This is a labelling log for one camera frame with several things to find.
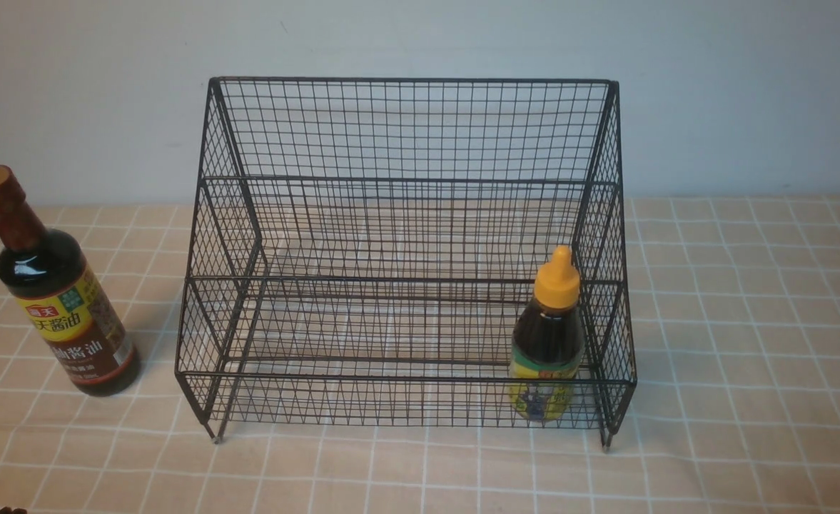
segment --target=glass bottle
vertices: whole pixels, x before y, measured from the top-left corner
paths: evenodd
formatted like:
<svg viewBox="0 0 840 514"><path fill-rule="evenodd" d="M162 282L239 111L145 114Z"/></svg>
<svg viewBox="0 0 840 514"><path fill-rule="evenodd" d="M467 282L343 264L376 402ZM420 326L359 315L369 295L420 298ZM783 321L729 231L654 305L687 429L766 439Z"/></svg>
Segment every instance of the glass bottle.
<svg viewBox="0 0 840 514"><path fill-rule="evenodd" d="M0 166L0 279L48 343L74 386L119 393L137 377L140 355L88 266L80 245L45 228L17 178Z"/></svg>

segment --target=plastic squeeze bottle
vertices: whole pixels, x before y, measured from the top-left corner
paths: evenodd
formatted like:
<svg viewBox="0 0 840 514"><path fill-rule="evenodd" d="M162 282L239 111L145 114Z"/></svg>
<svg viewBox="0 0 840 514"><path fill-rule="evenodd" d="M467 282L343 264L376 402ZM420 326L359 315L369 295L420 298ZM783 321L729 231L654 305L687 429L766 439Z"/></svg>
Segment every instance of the plastic squeeze bottle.
<svg viewBox="0 0 840 514"><path fill-rule="evenodd" d="M521 312L512 333L511 378L573 378L582 363L584 331L579 292L582 278L572 265L572 251L560 246L534 280L534 298ZM569 409L572 390L556 383L514 383L509 399L528 420L557 420Z"/></svg>
<svg viewBox="0 0 840 514"><path fill-rule="evenodd" d="M0 166L0 279L75 387L108 396L129 386L140 355L73 237L45 228Z"/></svg>

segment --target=wire basket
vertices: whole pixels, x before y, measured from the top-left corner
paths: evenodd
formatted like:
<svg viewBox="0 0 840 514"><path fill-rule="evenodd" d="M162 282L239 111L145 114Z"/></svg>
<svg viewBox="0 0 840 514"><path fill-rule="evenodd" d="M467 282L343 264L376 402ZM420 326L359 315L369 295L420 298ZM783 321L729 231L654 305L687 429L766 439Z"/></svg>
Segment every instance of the wire basket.
<svg viewBox="0 0 840 514"><path fill-rule="evenodd" d="M230 420L600 429L634 392L614 81L216 78L176 376ZM559 420L507 399L569 244L586 351Z"/></svg>

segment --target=dark liquid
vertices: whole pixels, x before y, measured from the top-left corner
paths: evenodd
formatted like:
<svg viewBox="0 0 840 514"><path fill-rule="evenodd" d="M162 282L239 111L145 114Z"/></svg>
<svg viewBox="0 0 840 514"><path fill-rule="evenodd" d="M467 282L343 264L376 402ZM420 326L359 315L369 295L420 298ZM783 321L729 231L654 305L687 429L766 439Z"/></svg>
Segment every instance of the dark liquid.
<svg viewBox="0 0 840 514"><path fill-rule="evenodd" d="M0 254L0 279L15 296L34 298L50 296L81 277L86 257L80 245L63 231L46 231L39 244L25 251L5 248ZM109 396L129 387L140 372L136 351L125 370L108 381L97 384L74 384L91 396Z"/></svg>
<svg viewBox="0 0 840 514"><path fill-rule="evenodd" d="M579 307L556 310L531 300L515 323L512 343L536 364L556 366L571 362L584 348Z"/></svg>

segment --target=rack leg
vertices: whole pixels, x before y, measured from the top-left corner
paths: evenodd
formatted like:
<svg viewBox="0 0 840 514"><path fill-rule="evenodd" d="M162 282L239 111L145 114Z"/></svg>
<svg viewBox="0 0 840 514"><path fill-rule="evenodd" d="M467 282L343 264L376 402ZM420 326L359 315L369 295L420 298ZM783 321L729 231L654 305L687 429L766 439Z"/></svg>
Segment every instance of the rack leg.
<svg viewBox="0 0 840 514"><path fill-rule="evenodd" d="M211 424L207 422L201 424L204 425L204 430L207 430L207 435L211 437L211 441L213 441L214 445L218 445L220 443L220 439L222 438L217 437L216 433L214 433L213 430L211 430Z"/></svg>
<svg viewBox="0 0 840 514"><path fill-rule="evenodd" d="M613 442L613 435L606 428L600 428L600 445L603 453L609 453L609 444Z"/></svg>

